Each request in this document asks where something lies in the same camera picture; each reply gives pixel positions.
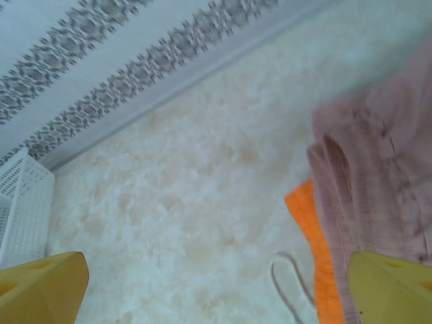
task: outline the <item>white cord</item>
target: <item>white cord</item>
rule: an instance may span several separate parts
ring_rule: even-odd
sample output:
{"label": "white cord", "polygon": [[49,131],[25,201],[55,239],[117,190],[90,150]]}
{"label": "white cord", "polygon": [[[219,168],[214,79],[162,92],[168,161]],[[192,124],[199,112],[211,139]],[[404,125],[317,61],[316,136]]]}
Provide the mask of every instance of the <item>white cord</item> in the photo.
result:
{"label": "white cord", "polygon": [[296,273],[296,278],[297,278],[297,282],[300,284],[300,287],[302,288],[304,295],[306,295],[308,301],[310,302],[310,305],[315,308],[315,301],[313,300],[313,297],[309,294],[309,291],[306,287],[306,284],[303,281],[302,275],[300,273],[300,271],[298,270],[297,267],[297,262],[296,259],[286,253],[286,252],[278,252],[275,253],[271,259],[270,262],[270,278],[271,281],[273,282],[273,285],[275,286],[276,292],[279,295],[279,297],[282,299],[283,303],[285,304],[285,306],[290,310],[295,322],[297,324],[304,324],[304,322],[302,321],[302,319],[298,316],[296,309],[294,308],[294,306],[292,306],[292,304],[290,303],[290,301],[287,299],[287,297],[285,296],[285,294],[282,292],[282,289],[279,285],[279,283],[276,280],[276,276],[275,276],[275,262],[277,260],[281,260],[281,261],[285,261],[286,263],[290,264],[292,266],[292,268],[294,269],[295,273]]}

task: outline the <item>yellow object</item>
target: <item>yellow object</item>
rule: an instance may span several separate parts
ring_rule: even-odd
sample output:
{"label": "yellow object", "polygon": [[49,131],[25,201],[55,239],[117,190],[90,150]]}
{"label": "yellow object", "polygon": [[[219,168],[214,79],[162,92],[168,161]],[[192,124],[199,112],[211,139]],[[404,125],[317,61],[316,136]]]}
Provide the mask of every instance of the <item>yellow object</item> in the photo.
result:
{"label": "yellow object", "polygon": [[1,324],[73,324],[88,283],[84,255],[67,252],[0,271]]}
{"label": "yellow object", "polygon": [[432,267],[355,252],[348,285],[362,324],[432,323]]}

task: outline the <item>pink fabric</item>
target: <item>pink fabric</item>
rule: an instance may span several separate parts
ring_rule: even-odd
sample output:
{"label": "pink fabric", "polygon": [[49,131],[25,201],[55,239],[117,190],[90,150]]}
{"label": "pink fabric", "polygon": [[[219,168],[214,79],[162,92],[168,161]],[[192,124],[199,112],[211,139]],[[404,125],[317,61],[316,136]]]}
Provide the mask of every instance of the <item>pink fabric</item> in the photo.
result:
{"label": "pink fabric", "polygon": [[382,85],[318,108],[308,150],[346,324],[352,252],[431,264],[432,38]]}

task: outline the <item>white plastic basket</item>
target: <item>white plastic basket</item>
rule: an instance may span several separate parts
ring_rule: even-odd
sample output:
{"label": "white plastic basket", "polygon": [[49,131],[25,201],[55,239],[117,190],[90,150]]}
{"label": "white plastic basket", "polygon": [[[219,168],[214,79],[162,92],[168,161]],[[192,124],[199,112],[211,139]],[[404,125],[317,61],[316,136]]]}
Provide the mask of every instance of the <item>white plastic basket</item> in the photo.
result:
{"label": "white plastic basket", "polygon": [[27,148],[0,168],[0,269],[44,257],[54,181]]}

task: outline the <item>orange cloth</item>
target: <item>orange cloth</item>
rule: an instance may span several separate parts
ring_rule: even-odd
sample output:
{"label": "orange cloth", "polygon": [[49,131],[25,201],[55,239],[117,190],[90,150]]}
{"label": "orange cloth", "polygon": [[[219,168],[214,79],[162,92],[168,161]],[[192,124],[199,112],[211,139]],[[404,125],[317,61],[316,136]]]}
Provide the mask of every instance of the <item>orange cloth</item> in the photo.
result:
{"label": "orange cloth", "polygon": [[315,260],[315,304],[320,324],[344,324],[330,248],[319,225],[312,180],[285,197],[285,203],[310,244]]}

